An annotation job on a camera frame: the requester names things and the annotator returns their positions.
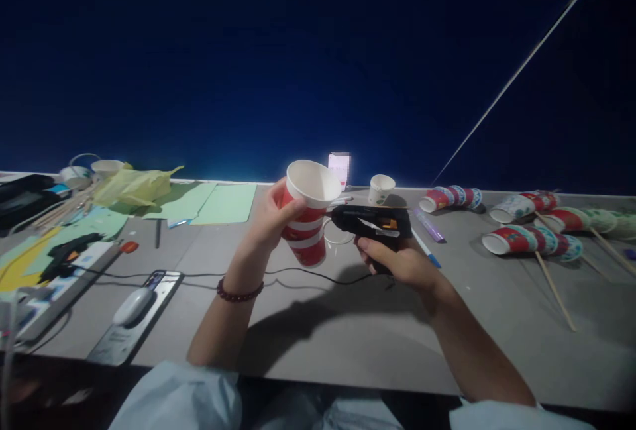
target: gray table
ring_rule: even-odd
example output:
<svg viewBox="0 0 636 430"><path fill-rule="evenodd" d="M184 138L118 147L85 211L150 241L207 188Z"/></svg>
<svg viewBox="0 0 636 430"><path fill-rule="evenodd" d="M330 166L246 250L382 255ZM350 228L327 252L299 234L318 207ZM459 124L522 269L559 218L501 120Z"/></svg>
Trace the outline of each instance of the gray table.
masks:
<svg viewBox="0 0 636 430"><path fill-rule="evenodd" d="M265 189L258 186L255 203ZM363 204L367 191L352 194L354 204ZM414 207L422 194L420 189L399 189L392 199ZM505 195L486 192L484 203L491 207ZM614 197L565 195L563 205L636 209L631 200ZM590 237L582 237L586 254L612 283L603 281L581 261L548 261L555 285L578 327L573 333L533 258L500 258L483 248L481 235L498 227L487 213L445 209L430 218L447 243L433 242L413 220L416 231L539 401L590 409L629 407L636 382L636 278ZM134 237L140 248L120 256L109 272L224 272L250 223L183 225L170 230L164 224L159 250L154 249L154 226L154 221L129 220L121 236ZM327 225L326 233L334 241L343 236L333 225ZM282 241L267 269L290 266L298 263ZM342 281L367 273L352 243L328 248L326 260L314 271ZM421 304L409 289L389 288L387 277L338 286L297 270L267 275L265 280L267 287L256 302L240 356L242 373L440 394L458 392ZM213 277L186 278L133 363L183 362L217 281ZM36 353L85 358L132 291L122 284L142 282L143 278L100 278L76 303L72 314L43 338L54 336Z"/></svg>

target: pen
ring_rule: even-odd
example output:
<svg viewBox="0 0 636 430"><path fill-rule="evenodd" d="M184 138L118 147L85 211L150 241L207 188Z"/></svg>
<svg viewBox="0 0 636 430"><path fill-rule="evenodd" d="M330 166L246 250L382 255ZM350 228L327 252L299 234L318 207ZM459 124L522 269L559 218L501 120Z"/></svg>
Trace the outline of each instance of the pen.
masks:
<svg viewBox="0 0 636 430"><path fill-rule="evenodd" d="M431 250L429 250L429 247L424 244L424 242L420 239L419 236L417 236L417 233L415 232L415 230L413 229L413 227L411 227L411 231L413 231L413 236L415 237L415 239L417 240L417 244L419 244L419 246L422 248L422 251L424 251L424 253L429 257L429 260L431 260L431 262L438 268L441 269L442 265L439 264L439 261L433 256L433 253L431 252Z"/></svg>
<svg viewBox="0 0 636 430"><path fill-rule="evenodd" d="M157 220L157 228L154 235L154 248L159 249L159 242L161 239L161 220Z"/></svg>

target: beaded bracelet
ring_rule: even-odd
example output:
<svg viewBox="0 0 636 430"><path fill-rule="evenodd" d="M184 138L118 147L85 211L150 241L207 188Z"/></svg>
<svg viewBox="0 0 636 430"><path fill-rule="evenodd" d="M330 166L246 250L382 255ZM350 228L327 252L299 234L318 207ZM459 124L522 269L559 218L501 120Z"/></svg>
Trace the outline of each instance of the beaded bracelet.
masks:
<svg viewBox="0 0 636 430"><path fill-rule="evenodd" d="M225 278L221 278L221 281L219 281L219 283L217 284L217 294L219 295L221 299L224 299L225 301L229 301L229 302L251 301L252 299L254 299L256 296L260 294L260 292L263 290L263 286L265 286L265 282L261 282L258 289L256 289L256 291L250 292L249 294L230 294L229 292L223 289L224 279Z"/></svg>

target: hot glue gun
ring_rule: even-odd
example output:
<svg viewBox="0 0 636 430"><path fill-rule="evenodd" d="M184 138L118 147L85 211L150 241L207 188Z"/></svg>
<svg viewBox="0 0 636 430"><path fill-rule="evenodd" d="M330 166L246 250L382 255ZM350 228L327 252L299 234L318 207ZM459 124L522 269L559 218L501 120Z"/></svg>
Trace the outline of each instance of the hot glue gun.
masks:
<svg viewBox="0 0 636 430"><path fill-rule="evenodd" d="M413 237L409 213L404 208L339 205L326 216L341 230L379 241L393 251L398 251L400 240ZM391 274L375 260L373 267L379 274Z"/></svg>

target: white mouse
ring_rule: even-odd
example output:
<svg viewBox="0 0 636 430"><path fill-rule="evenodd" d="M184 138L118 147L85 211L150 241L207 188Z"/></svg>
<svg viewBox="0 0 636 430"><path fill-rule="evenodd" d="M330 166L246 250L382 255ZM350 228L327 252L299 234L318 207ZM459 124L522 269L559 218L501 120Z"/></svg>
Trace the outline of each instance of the white mouse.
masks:
<svg viewBox="0 0 636 430"><path fill-rule="evenodd" d="M153 294L154 291L148 288L139 288L133 291L130 296L126 298L124 304L119 306L119 309L113 316L113 324L127 325L133 322L139 317L141 312L146 309Z"/></svg>

